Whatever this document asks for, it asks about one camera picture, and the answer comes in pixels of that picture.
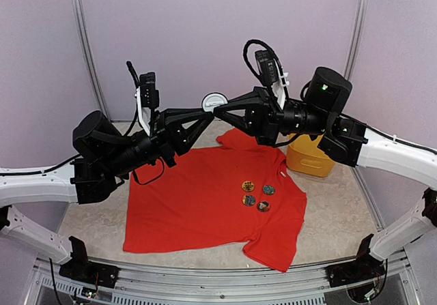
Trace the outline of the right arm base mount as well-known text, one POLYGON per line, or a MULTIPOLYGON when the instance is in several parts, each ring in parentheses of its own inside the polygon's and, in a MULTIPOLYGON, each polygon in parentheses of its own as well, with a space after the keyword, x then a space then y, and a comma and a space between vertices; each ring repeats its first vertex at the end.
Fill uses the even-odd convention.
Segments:
POLYGON ((341 264, 329 265, 326 275, 330 287, 361 282, 386 274, 386 264, 370 255, 370 243, 374 234, 365 237, 358 247, 356 258, 341 264))

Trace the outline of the blue starry round brooch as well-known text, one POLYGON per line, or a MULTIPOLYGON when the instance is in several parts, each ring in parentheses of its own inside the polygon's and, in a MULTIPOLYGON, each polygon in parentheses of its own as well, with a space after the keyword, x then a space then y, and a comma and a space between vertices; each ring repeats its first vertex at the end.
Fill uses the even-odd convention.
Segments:
POLYGON ((213 112, 218 106, 228 103, 228 99, 225 95, 218 92, 209 93, 206 95, 201 103, 201 107, 205 112, 213 112))

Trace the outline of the red t-shirt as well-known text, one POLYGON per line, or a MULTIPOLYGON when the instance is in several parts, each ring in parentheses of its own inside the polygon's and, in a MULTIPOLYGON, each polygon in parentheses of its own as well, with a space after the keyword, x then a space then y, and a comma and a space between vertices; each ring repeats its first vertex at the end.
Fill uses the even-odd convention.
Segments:
POLYGON ((147 254, 242 243, 250 259, 286 272, 296 254, 307 206, 306 194, 287 174, 285 154, 260 146, 237 129, 217 146, 193 149, 162 170, 145 165, 130 183, 126 252, 147 254), (252 192, 244 181, 255 184, 252 192), (262 188, 274 186, 266 195, 262 188), (254 206, 242 198, 251 194, 254 206), (270 210, 257 210, 267 201, 270 210))

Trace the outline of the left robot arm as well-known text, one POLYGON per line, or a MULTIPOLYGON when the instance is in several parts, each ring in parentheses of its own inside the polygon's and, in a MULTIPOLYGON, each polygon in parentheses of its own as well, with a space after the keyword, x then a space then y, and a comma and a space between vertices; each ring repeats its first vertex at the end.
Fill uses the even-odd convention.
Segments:
POLYGON ((101 111, 90 113, 73 131, 78 154, 61 164, 32 169, 1 169, 1 235, 15 238, 53 262, 65 264, 82 281, 91 280, 95 265, 86 249, 18 211, 21 203, 90 204, 106 200, 131 172, 161 162, 175 166, 214 115, 200 108, 168 109, 131 136, 124 136, 101 111))

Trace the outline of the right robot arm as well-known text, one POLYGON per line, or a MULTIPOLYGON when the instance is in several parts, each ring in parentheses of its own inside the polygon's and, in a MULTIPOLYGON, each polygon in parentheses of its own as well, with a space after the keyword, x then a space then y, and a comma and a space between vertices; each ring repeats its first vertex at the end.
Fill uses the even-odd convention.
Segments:
POLYGON ((270 87, 255 87, 215 107, 213 113, 260 145, 277 146, 279 134, 321 136, 318 149, 335 162, 388 171, 426 185, 422 199, 409 212, 362 240, 349 273, 364 280, 375 270, 376 261, 436 228, 436 150, 344 115, 352 84, 330 68, 316 68, 303 90, 300 100, 286 100, 270 87))

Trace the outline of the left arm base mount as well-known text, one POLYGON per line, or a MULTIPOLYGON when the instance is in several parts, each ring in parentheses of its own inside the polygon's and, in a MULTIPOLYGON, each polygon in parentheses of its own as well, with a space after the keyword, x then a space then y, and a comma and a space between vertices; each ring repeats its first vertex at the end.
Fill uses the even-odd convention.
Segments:
POLYGON ((68 240, 72 247, 70 259, 60 265, 59 275, 96 287, 114 289, 120 269, 114 265, 90 261, 82 240, 73 236, 70 236, 68 240))

